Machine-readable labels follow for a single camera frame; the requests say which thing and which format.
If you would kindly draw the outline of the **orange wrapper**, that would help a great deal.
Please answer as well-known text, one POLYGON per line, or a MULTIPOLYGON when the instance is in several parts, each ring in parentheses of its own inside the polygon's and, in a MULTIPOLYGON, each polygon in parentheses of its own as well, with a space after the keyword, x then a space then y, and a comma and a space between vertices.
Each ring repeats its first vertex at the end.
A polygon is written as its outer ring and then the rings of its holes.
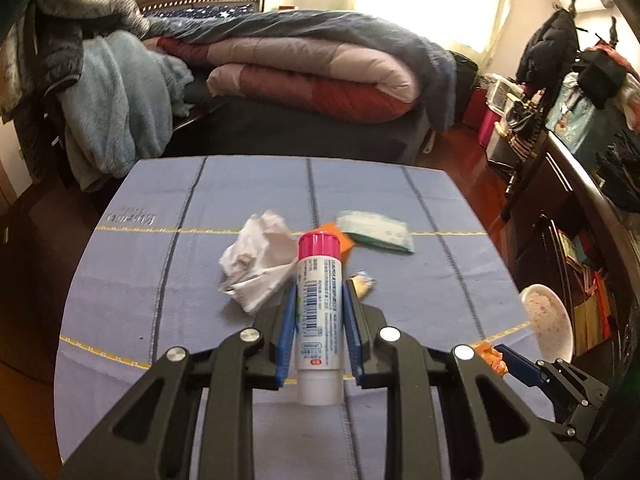
POLYGON ((503 361, 503 355, 490 342, 482 341, 479 344, 473 344, 472 348, 475 353, 500 377, 509 373, 506 362, 503 361))

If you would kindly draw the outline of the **white tube pink cap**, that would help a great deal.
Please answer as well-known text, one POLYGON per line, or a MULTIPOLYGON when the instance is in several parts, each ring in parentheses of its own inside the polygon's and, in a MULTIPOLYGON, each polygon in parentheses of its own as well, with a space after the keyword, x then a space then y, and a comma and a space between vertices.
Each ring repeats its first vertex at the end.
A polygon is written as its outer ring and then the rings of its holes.
POLYGON ((298 240, 295 366, 298 402, 340 404, 343 390, 342 263, 326 256, 329 233, 298 240))

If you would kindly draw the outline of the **dark wooden desk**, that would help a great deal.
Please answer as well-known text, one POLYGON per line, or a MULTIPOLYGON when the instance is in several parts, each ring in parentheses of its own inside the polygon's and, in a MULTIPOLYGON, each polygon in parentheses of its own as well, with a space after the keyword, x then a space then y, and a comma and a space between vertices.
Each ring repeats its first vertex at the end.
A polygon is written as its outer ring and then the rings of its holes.
POLYGON ((611 336, 588 356, 620 359, 629 315, 639 301, 639 258, 632 238, 585 168, 552 133, 540 136, 501 211, 506 262, 516 286, 551 288, 568 314, 587 300, 584 276, 563 252, 571 240, 608 297, 611 336))

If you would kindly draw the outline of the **blue checked tablecloth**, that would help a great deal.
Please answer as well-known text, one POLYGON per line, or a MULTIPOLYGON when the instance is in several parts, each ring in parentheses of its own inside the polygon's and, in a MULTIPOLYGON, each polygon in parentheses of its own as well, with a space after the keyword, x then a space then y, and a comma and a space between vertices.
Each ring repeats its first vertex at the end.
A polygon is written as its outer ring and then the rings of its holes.
POLYGON ((70 285, 65 479, 540 479, 575 467, 511 275, 443 172, 142 160, 70 285))

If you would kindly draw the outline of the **small colourful candy wrapper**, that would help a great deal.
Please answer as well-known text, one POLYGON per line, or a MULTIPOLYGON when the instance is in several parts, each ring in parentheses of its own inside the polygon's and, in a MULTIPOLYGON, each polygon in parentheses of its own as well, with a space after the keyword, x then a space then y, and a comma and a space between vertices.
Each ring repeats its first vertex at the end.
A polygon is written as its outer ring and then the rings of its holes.
POLYGON ((375 286, 375 279, 366 271, 358 271, 349 278, 352 281, 356 297, 359 300, 366 298, 375 286))

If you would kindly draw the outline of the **crumpled white paper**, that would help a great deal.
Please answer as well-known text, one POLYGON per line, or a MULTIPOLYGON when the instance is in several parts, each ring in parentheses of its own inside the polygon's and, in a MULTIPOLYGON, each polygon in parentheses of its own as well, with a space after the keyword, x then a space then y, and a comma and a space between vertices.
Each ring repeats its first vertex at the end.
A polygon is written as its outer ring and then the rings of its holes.
POLYGON ((255 314, 290 278, 297 242, 284 219, 271 210, 252 214, 219 259, 226 277, 220 291, 246 314, 255 314))

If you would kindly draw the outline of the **green white tissue pack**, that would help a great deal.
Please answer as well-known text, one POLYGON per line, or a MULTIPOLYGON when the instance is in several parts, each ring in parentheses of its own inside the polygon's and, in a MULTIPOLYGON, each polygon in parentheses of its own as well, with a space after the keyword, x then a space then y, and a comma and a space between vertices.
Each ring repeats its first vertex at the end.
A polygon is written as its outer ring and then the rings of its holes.
POLYGON ((393 252, 414 253, 412 235, 405 222, 369 211, 344 210, 336 226, 354 242, 393 252))

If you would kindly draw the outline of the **flat orange paper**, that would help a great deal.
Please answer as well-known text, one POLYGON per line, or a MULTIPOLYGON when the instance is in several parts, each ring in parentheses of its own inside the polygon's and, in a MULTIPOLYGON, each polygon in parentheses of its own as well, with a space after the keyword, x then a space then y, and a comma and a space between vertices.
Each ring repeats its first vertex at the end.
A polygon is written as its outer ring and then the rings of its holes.
POLYGON ((318 227, 317 232, 329 233, 332 237, 332 242, 326 242, 328 249, 324 254, 339 258, 342 265, 346 266, 350 253, 355 247, 355 242, 335 222, 322 224, 318 227))

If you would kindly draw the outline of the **pile of red clothes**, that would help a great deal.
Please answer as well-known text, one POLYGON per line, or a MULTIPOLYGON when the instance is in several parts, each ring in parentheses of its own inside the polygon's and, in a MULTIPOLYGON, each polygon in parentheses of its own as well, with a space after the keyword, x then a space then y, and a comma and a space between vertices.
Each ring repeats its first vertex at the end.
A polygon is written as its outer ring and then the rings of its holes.
POLYGON ((582 93, 597 110, 608 101, 624 114, 627 128, 639 133, 639 74, 609 44, 579 52, 573 70, 582 93))

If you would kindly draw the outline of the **black suitcase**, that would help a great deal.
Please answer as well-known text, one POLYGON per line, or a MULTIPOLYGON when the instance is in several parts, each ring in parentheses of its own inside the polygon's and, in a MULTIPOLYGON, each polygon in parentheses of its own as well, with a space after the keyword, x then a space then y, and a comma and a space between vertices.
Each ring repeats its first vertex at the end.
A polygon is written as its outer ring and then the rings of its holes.
POLYGON ((454 51, 451 51, 451 54, 454 57, 454 62, 456 62, 457 70, 454 122, 458 124, 462 122, 463 115, 471 101, 476 85, 478 66, 464 54, 454 51))

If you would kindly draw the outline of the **black jacket on rack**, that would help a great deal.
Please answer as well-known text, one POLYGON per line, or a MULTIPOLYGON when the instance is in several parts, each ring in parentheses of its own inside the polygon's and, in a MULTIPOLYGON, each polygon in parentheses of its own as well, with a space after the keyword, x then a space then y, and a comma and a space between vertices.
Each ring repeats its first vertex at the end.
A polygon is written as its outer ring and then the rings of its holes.
POLYGON ((538 89, 550 88, 568 73, 578 48, 572 14, 556 10, 528 40, 518 63, 516 81, 538 89))

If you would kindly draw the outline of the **pink and red folded quilt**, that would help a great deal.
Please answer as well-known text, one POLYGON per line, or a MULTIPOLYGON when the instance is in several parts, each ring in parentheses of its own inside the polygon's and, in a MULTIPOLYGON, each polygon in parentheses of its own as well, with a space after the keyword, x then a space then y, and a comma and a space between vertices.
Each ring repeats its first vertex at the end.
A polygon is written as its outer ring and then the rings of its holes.
POLYGON ((211 96, 276 103, 343 122, 391 122, 410 112, 421 93, 406 63, 347 42, 245 37, 187 44, 154 37, 144 44, 192 67, 206 68, 211 96))

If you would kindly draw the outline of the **dark padded jacket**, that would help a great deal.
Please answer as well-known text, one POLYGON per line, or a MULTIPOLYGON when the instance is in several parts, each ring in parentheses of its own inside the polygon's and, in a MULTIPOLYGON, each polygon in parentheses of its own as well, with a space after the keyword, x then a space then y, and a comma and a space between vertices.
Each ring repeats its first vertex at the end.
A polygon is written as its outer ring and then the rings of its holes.
POLYGON ((35 83, 44 97, 77 84, 84 64, 84 33, 78 21, 35 14, 35 83))

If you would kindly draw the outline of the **star pattern blue pillow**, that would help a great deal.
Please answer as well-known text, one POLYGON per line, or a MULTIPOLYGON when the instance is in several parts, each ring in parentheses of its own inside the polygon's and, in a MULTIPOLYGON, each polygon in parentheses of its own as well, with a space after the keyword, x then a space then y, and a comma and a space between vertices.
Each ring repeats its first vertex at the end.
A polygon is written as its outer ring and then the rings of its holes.
POLYGON ((252 14, 255 7, 251 3, 243 3, 232 6, 227 3, 207 3, 200 6, 185 6, 178 8, 149 9, 142 12, 147 18, 193 18, 194 20, 207 20, 208 18, 234 18, 235 16, 252 14))

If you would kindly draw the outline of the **grey knitted blanket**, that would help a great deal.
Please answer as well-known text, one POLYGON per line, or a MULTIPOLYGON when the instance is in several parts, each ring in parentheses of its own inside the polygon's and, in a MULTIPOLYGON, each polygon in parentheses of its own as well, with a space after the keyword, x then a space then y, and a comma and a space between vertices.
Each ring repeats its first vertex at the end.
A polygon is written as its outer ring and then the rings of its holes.
POLYGON ((34 94, 41 96, 35 83, 35 14, 78 21, 84 41, 126 30, 143 37, 149 20, 134 0, 30 0, 1 43, 1 118, 13 119, 17 107, 34 94))

